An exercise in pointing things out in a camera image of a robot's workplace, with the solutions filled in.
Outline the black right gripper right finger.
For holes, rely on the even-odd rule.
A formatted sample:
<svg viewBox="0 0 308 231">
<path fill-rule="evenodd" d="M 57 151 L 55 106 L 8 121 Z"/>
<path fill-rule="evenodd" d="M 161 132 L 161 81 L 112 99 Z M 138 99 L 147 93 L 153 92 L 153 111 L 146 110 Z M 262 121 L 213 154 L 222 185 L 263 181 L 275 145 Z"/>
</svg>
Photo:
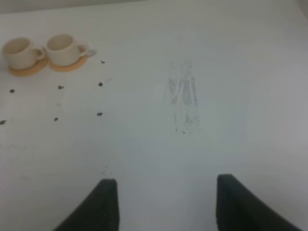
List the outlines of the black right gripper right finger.
<svg viewBox="0 0 308 231">
<path fill-rule="evenodd" d="M 220 231 L 298 231 L 231 174 L 217 178 L 216 222 Z"/>
</svg>

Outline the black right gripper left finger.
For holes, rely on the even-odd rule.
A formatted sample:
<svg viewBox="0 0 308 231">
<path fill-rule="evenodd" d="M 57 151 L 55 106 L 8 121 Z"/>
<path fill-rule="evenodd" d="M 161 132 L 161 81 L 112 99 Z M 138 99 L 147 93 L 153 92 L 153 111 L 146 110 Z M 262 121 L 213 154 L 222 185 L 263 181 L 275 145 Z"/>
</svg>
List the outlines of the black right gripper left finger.
<svg viewBox="0 0 308 231">
<path fill-rule="evenodd" d="M 120 213 L 115 179 L 103 179 L 56 231 L 117 231 Z"/>
</svg>

